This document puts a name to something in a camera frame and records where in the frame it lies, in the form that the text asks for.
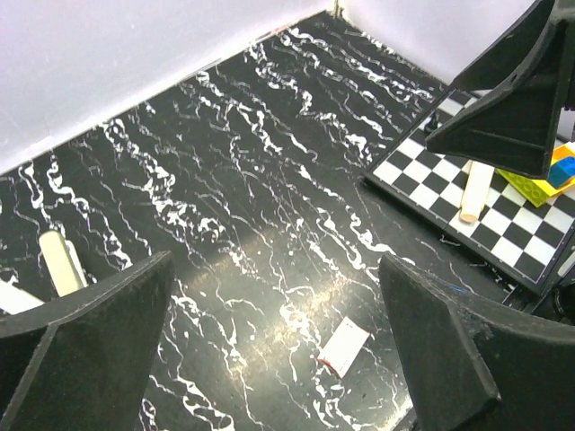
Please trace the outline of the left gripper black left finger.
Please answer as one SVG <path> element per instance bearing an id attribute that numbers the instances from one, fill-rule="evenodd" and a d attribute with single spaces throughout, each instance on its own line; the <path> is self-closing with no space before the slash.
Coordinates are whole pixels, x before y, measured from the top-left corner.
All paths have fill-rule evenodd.
<path id="1" fill-rule="evenodd" d="M 3 430 L 131 430 L 174 283 L 169 251 L 1 320 Z"/>

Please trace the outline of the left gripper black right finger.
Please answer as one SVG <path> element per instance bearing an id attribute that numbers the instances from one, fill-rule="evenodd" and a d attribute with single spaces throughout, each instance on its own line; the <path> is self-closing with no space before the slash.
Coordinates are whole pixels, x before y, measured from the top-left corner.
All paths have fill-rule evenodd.
<path id="1" fill-rule="evenodd" d="M 387 252 L 385 309 L 422 430 L 572 430 L 574 329 Z"/>

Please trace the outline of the blue toy brick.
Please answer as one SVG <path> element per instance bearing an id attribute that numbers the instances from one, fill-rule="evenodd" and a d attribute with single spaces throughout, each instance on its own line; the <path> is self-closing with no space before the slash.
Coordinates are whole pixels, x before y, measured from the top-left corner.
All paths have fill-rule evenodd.
<path id="1" fill-rule="evenodd" d="M 571 181 L 575 174 L 575 158 L 567 156 L 551 165 L 547 182 L 559 189 Z"/>

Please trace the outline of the white black stapler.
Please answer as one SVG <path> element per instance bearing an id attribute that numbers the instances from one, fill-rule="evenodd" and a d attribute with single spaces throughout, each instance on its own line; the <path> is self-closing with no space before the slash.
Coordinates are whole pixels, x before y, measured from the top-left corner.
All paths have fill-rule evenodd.
<path id="1" fill-rule="evenodd" d="M 44 302 L 13 281 L 1 281 L 1 313 L 15 315 L 42 306 Z"/>

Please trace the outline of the red white staple box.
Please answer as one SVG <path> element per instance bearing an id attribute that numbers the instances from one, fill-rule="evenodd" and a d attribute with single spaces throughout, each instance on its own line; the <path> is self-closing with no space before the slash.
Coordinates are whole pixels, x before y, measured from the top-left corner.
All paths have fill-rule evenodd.
<path id="1" fill-rule="evenodd" d="M 368 331 L 346 316 L 321 349 L 317 361 L 342 379 L 369 337 Z"/>

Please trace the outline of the black white checkered board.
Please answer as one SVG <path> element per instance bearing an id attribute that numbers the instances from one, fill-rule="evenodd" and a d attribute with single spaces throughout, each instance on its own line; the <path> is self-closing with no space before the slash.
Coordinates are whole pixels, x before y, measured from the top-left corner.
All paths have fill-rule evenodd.
<path id="1" fill-rule="evenodd" d="M 368 171 L 367 178 L 441 232 L 537 295 L 574 275 L 574 184 L 555 189 L 462 157 L 426 137 L 473 104 L 450 91 Z"/>

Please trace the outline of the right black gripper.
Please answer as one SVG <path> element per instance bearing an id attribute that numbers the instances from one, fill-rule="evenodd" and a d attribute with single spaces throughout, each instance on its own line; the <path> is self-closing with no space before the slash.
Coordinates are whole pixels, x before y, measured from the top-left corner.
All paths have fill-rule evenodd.
<path id="1" fill-rule="evenodd" d="M 429 151 L 546 178 L 574 108 L 573 1 L 534 2 L 451 85 L 484 95 L 428 135 Z"/>

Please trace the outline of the beige stapler top part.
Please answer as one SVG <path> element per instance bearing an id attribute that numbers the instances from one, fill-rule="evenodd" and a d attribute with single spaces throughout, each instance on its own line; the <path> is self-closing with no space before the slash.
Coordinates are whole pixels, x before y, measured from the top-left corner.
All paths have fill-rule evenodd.
<path id="1" fill-rule="evenodd" d="M 62 297 L 88 286 L 75 246 L 55 230 L 39 237 L 42 256 L 53 286 Z"/>

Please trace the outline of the wooden peg doll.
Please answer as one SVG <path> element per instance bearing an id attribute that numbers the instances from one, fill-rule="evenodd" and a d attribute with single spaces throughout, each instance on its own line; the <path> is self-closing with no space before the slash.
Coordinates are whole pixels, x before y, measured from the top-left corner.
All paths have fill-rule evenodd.
<path id="1" fill-rule="evenodd" d="M 476 161 L 471 162 L 460 204 L 459 218 L 463 222 L 473 224 L 478 221 L 485 206 L 493 173 L 493 166 Z"/>

